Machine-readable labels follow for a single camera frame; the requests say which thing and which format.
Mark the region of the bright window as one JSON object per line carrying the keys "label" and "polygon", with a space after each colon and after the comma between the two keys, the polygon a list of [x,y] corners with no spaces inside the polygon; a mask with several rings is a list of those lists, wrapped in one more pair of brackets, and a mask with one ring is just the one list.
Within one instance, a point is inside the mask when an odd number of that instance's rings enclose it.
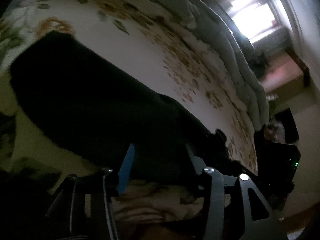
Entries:
{"label": "bright window", "polygon": [[240,33],[251,43],[277,26],[276,16],[268,3],[258,0],[232,0],[229,15]]}

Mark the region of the grey-green quilted duvet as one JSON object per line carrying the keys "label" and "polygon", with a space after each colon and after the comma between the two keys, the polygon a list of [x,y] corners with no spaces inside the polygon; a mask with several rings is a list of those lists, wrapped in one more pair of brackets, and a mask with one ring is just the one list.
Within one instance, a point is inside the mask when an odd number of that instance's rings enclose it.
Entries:
{"label": "grey-green quilted duvet", "polygon": [[173,20],[167,26],[187,43],[197,41],[217,52],[233,82],[240,100],[247,106],[254,129],[268,123],[269,110],[265,91],[250,69],[218,5],[211,8],[202,0],[149,0],[167,9]]}

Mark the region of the floral cream bed blanket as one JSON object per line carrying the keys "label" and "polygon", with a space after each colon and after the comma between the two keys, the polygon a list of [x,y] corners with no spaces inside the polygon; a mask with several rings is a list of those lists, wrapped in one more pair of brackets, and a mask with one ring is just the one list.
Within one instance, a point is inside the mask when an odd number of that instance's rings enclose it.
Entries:
{"label": "floral cream bed blanket", "polygon": [[[13,61],[52,31],[72,35],[151,90],[176,100],[210,132],[223,131],[229,158],[257,170],[248,109],[220,55],[197,41],[187,43],[167,20],[172,14],[148,0],[36,0],[1,17],[3,219],[30,221],[69,174],[84,177],[101,169],[48,139],[23,113],[10,86]],[[112,199],[116,220],[190,220],[203,207],[193,185],[144,183],[130,175],[124,193]]]}

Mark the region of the black pants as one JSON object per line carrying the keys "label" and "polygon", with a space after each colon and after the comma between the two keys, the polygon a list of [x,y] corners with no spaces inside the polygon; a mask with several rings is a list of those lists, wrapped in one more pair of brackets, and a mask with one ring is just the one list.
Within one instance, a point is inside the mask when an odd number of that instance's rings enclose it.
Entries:
{"label": "black pants", "polygon": [[188,150],[222,174],[244,167],[231,160],[226,136],[210,132],[176,100],[159,94],[83,46],[52,31],[9,68],[10,86],[30,121],[56,146],[98,168],[118,170],[130,145],[138,182],[193,181]]}

